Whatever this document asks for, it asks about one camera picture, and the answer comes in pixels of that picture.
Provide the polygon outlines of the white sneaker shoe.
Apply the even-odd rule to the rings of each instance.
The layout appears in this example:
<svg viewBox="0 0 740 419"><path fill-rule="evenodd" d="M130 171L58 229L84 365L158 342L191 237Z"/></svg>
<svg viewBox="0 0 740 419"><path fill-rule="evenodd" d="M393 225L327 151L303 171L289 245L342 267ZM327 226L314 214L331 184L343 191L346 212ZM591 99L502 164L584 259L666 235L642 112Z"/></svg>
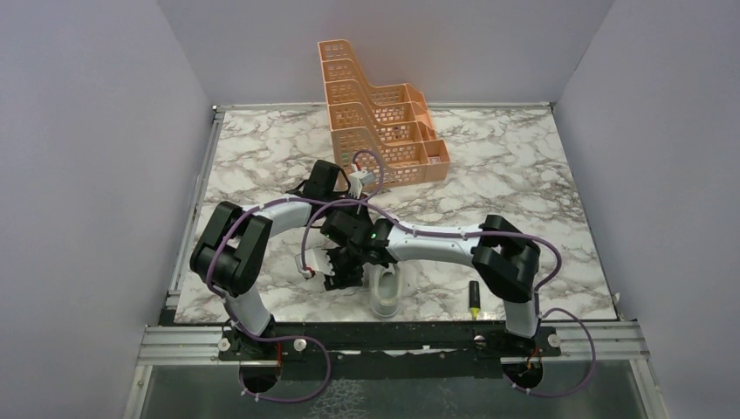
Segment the white sneaker shoe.
<svg viewBox="0 0 740 419"><path fill-rule="evenodd" d="M367 271L370 308L379 319L396 315L404 288L401 266L387 249L393 227L386 218L376 220L364 248L365 262L370 265Z"/></svg>

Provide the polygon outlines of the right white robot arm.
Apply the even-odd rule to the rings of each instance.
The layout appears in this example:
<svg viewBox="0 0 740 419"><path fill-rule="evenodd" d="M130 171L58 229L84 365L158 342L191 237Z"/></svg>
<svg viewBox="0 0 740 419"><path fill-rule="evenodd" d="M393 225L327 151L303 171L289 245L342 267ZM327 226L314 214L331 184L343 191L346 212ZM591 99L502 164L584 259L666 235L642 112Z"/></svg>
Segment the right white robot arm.
<svg viewBox="0 0 740 419"><path fill-rule="evenodd" d="M332 210L320 228L338 247L329 251L336 268L364 264L388 267L407 261L436 261L474 269L504 302L504 345L527 354L538 344L533 282L541 249L502 216L489 215L467 227L431 227L388 217Z"/></svg>

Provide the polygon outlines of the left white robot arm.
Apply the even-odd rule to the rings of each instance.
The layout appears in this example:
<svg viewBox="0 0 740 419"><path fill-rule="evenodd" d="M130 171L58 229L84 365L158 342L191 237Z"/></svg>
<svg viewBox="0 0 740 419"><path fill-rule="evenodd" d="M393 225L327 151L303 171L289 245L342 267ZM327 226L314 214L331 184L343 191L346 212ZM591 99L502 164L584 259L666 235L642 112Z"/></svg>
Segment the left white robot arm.
<svg viewBox="0 0 740 419"><path fill-rule="evenodd" d="M336 189L339 179L348 180L344 169L318 160L306 180L272 201L246 207L223 201L191 253L189 269L244 330L240 343L253 358L267 356L274 347L275 337L268 329L273 317L256 286L268 242L304 228L320 207L345 197L345 191Z"/></svg>

